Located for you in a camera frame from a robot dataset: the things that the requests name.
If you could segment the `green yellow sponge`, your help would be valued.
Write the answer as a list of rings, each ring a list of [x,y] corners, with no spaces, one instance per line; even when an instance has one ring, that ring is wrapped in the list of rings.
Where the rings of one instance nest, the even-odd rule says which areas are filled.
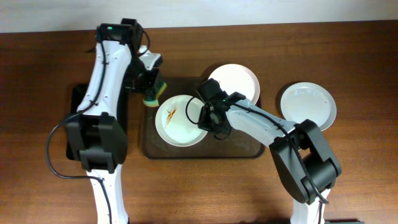
[[[158,84],[155,84],[151,89],[148,89],[144,92],[143,103],[147,107],[155,108],[159,106],[159,96],[166,89],[166,82],[160,81]]]

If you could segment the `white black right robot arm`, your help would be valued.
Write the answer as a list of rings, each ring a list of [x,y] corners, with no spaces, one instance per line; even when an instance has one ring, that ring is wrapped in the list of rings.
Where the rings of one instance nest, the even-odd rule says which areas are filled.
[[[197,93],[204,103],[200,129],[215,134],[236,129],[269,148],[279,179],[294,200],[290,222],[325,223],[327,196],[342,170],[318,125],[278,118],[238,92],[227,94],[212,78]]]

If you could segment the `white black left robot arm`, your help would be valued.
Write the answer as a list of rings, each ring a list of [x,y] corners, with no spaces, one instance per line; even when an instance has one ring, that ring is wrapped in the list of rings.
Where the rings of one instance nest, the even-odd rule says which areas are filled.
[[[135,19],[96,28],[96,59],[88,88],[65,130],[70,159],[81,162],[95,196],[98,223],[129,223],[121,170],[127,156],[127,112],[131,92],[157,107],[167,85],[161,54],[142,45],[147,33]]]

